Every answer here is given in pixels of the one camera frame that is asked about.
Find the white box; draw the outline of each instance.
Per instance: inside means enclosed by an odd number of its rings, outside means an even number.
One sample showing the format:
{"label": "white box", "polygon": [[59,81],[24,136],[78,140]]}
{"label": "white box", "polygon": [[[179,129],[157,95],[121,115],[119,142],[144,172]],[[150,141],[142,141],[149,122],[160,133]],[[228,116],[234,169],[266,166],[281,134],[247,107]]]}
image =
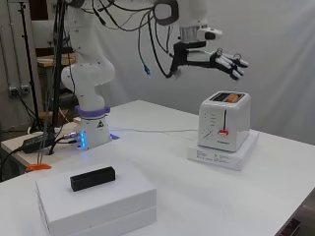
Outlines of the white box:
{"label": "white box", "polygon": [[189,147],[188,159],[198,160],[233,170],[242,170],[257,144],[259,134],[250,131],[243,145],[236,152],[198,146]]}
{"label": "white box", "polygon": [[[70,177],[112,166],[116,180],[73,192]],[[101,164],[36,182],[50,236],[118,236],[157,221],[157,191],[128,163]]]}
{"label": "white box", "polygon": [[[233,95],[238,99],[227,102]],[[248,93],[219,91],[209,97],[199,110],[198,145],[237,151],[250,130],[250,108]]]}

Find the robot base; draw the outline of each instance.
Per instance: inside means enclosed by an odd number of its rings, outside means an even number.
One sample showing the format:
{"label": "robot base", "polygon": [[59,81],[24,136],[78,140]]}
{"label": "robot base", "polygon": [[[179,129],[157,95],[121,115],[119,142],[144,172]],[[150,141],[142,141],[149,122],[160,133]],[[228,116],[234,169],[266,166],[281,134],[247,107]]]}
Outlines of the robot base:
{"label": "robot base", "polygon": [[236,152],[219,150],[209,147],[200,147],[196,144],[189,147],[188,159],[202,161],[233,170],[242,170],[246,160],[252,154],[259,134],[250,131],[246,141]]}
{"label": "robot base", "polygon": [[75,131],[79,134],[78,148],[81,149],[96,148],[111,141],[105,116],[94,120],[81,118]]}

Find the white platform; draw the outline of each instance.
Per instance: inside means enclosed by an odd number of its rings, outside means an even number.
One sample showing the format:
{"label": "white platform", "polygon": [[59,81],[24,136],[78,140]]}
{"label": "white platform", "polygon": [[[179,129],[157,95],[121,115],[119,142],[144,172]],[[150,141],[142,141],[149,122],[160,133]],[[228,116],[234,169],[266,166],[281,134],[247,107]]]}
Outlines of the white platform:
{"label": "white platform", "polygon": [[[131,162],[157,188],[157,223],[128,236],[275,236],[315,186],[311,145],[259,132],[239,172],[187,159],[198,136],[197,115],[138,100],[114,107],[108,124],[120,140],[79,154],[60,145],[56,154],[44,157],[51,170],[0,184],[1,235],[45,234],[36,180],[109,161]],[[196,131],[170,132],[179,130]],[[23,139],[2,146],[15,148]],[[36,161],[35,155],[17,155]]]}
{"label": "white platform", "polygon": [[250,131],[247,139],[236,152],[201,147],[196,144],[188,148],[188,159],[206,162],[233,170],[242,170],[250,158],[258,140],[259,133]]}
{"label": "white platform", "polygon": [[[70,177],[112,166],[116,180],[73,192]],[[128,163],[99,164],[36,181],[49,236],[118,236],[157,221],[157,191]]]}

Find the table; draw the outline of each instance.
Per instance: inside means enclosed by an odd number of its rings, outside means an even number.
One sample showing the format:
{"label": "table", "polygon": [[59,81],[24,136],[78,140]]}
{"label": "table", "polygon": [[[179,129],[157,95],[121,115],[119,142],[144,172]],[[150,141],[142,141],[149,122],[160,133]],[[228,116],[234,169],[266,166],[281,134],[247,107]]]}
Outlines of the table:
{"label": "table", "polygon": [[188,160],[197,132],[163,132],[196,130],[196,115],[134,101],[113,108],[108,123],[120,140],[72,156],[63,147],[57,157],[45,158],[51,170],[0,185],[1,234],[44,235],[34,181],[103,162],[129,161],[157,187],[158,222],[128,236],[273,236],[315,186],[310,145],[260,133],[250,160],[237,172]]}
{"label": "table", "polygon": [[[69,53],[68,54],[62,54],[61,58],[61,64],[63,66],[69,66],[69,61],[70,64],[76,63],[76,54],[75,53]],[[42,56],[42,57],[37,57],[37,66],[38,67],[53,67],[54,66],[54,55],[49,55],[49,56]]]}

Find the robot finger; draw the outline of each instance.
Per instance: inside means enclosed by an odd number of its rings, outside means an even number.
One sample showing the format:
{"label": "robot finger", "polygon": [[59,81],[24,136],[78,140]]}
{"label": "robot finger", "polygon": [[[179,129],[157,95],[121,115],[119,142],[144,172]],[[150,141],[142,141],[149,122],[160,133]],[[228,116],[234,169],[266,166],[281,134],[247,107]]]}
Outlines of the robot finger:
{"label": "robot finger", "polygon": [[239,67],[247,68],[249,67],[249,63],[241,59],[240,54],[230,55],[230,54],[223,54],[223,56],[229,60],[231,60],[234,64]]}
{"label": "robot finger", "polygon": [[238,81],[242,76],[237,71],[233,71],[230,77],[235,81]]}
{"label": "robot finger", "polygon": [[241,76],[244,76],[245,72],[243,70],[241,70],[239,67],[237,67],[237,71],[238,74],[240,74]]}
{"label": "robot finger", "polygon": [[224,57],[224,56],[222,56],[220,59],[222,59],[223,61],[225,61],[225,62],[228,63],[229,65],[233,65],[233,64],[234,64],[231,60],[229,60],[228,58],[226,58],[226,57]]}
{"label": "robot finger", "polygon": [[226,61],[222,60],[221,57],[217,58],[217,59],[216,59],[216,62],[217,62],[218,64],[220,64],[220,65],[225,66],[227,69],[231,69],[231,68],[232,68],[231,65],[228,64]]}

